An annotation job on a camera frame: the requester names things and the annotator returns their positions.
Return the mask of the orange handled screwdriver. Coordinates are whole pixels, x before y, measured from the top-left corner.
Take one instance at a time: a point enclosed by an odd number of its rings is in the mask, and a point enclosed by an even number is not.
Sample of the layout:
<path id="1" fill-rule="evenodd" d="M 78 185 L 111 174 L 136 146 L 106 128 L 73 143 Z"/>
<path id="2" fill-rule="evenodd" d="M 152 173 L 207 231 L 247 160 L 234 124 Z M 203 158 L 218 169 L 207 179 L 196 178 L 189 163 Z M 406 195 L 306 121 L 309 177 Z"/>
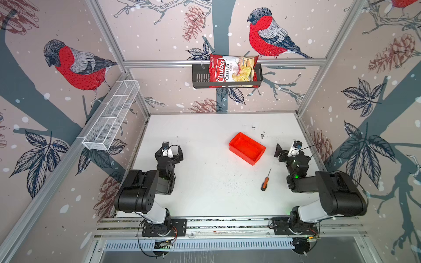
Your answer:
<path id="1" fill-rule="evenodd" d="M 268 175 L 265 177 L 265 179 L 264 179 L 264 181 L 262 183 L 262 186 L 261 186 L 261 190 L 262 191 L 266 191 L 266 189 L 268 187 L 270 173 L 271 173 L 271 169 L 269 170 Z"/>

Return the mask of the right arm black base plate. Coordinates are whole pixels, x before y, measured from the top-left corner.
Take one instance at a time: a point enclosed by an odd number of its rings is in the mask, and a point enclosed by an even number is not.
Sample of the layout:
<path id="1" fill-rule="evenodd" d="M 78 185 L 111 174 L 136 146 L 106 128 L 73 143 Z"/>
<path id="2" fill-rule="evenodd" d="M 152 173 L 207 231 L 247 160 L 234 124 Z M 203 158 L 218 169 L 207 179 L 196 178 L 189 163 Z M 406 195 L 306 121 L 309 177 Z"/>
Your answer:
<path id="1" fill-rule="evenodd" d="M 280 217 L 272 218 L 269 224 L 269 229 L 274 231 L 277 236 L 286 235 L 305 235 L 305 236 L 317 236 L 319 230 L 316 223 L 307 223 L 300 220 L 293 221 L 290 218 Z"/>

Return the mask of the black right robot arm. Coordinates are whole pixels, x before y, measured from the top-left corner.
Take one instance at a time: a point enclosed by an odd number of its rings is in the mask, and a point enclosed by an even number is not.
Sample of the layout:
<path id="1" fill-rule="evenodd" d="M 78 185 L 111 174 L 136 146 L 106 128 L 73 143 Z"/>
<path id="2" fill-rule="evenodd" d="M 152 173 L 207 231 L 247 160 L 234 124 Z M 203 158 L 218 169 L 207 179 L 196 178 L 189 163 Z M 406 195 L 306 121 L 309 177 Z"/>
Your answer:
<path id="1" fill-rule="evenodd" d="M 286 165 L 288 188 L 293 193 L 317 193 L 319 199 L 304 206 L 294 207 L 287 221 L 274 219 L 273 228 L 287 225 L 295 235 L 318 234 L 317 224 L 334 217 L 363 216 L 368 202 L 363 197 L 353 178 L 344 172 L 316 171 L 308 176 L 311 157 L 302 151 L 302 142 L 295 140 L 289 150 L 276 145 L 274 157 Z"/>

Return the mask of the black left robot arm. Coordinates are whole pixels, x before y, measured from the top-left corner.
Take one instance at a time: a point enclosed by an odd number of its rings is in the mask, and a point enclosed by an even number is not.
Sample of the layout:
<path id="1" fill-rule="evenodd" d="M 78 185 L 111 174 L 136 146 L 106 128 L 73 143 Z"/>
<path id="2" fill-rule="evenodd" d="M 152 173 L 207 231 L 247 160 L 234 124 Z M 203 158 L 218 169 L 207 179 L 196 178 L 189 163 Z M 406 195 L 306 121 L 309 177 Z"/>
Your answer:
<path id="1" fill-rule="evenodd" d="M 141 216 L 141 237 L 184 237 L 186 220 L 172 219 L 169 209 L 155 201 L 156 195 L 172 194 L 175 165 L 184 160 L 182 148 L 163 142 L 155 159 L 155 170 L 133 169 L 128 172 L 115 197 L 115 209 Z"/>

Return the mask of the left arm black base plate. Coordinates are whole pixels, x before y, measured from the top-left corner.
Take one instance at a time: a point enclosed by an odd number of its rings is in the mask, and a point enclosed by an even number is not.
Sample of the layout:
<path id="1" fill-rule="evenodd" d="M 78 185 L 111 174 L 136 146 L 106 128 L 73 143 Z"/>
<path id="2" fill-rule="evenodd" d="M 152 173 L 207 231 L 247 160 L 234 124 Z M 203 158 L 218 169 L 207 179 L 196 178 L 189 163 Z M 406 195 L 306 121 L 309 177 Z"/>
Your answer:
<path id="1" fill-rule="evenodd" d="M 163 224 L 152 224 L 145 221 L 141 229 L 142 237 L 184 237 L 186 235 L 187 220 L 171 219 Z"/>

